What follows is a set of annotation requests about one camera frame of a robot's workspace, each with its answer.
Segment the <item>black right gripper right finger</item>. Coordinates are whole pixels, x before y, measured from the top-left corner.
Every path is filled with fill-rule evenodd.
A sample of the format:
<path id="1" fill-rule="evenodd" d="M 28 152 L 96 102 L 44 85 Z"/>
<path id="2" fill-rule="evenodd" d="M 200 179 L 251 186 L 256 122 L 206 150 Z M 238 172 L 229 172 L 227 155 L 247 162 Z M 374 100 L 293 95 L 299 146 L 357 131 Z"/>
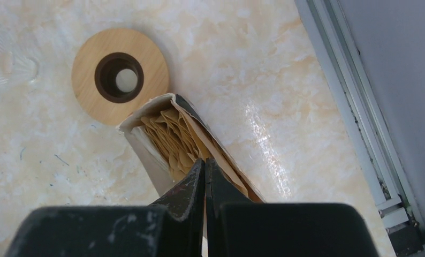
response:
<path id="1" fill-rule="evenodd" d="M 343 203 L 256 203 L 205 163 L 210 256 L 378 256 L 361 215 Z"/>

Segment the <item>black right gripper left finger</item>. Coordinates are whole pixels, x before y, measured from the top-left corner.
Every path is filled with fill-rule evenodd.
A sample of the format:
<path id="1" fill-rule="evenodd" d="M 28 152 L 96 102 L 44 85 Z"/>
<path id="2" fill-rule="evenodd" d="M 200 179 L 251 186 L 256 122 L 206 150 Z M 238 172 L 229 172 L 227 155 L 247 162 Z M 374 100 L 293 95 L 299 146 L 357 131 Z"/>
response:
<path id="1" fill-rule="evenodd" d="M 21 223 L 6 256 L 201 256 L 204 161 L 147 206 L 50 206 Z"/>

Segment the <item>blue glass dripper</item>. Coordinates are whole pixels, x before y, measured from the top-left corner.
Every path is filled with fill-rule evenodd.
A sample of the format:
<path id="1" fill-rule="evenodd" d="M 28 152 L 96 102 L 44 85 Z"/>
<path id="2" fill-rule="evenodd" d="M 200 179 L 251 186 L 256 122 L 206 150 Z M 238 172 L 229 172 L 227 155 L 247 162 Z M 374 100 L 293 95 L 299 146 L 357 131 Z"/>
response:
<path id="1" fill-rule="evenodd" d="M 0 95 L 17 85 L 32 83 L 40 75 L 40 62 L 27 46 L 27 41 L 18 41 L 0 24 Z"/>

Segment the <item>brown paper coffee filter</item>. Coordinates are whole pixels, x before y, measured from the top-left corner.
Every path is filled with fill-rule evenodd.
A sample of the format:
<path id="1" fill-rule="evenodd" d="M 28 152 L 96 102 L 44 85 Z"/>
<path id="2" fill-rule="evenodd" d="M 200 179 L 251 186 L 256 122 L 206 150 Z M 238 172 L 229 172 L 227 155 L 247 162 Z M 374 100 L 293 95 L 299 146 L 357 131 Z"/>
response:
<path id="1" fill-rule="evenodd" d="M 223 170 L 226 178 L 246 197 L 249 197 L 249 192 L 244 182 L 238 174 L 238 170 L 225 155 L 218 142 L 210 134 L 208 129 L 203 125 L 201 119 L 194 117 L 194 115 L 187 111 L 186 108 L 171 101 L 174 108 L 180 113 L 182 119 L 187 125 L 189 136 L 193 139 L 195 146 L 199 151 L 199 156 L 206 160 L 207 158 L 214 158 L 219 167 Z"/>

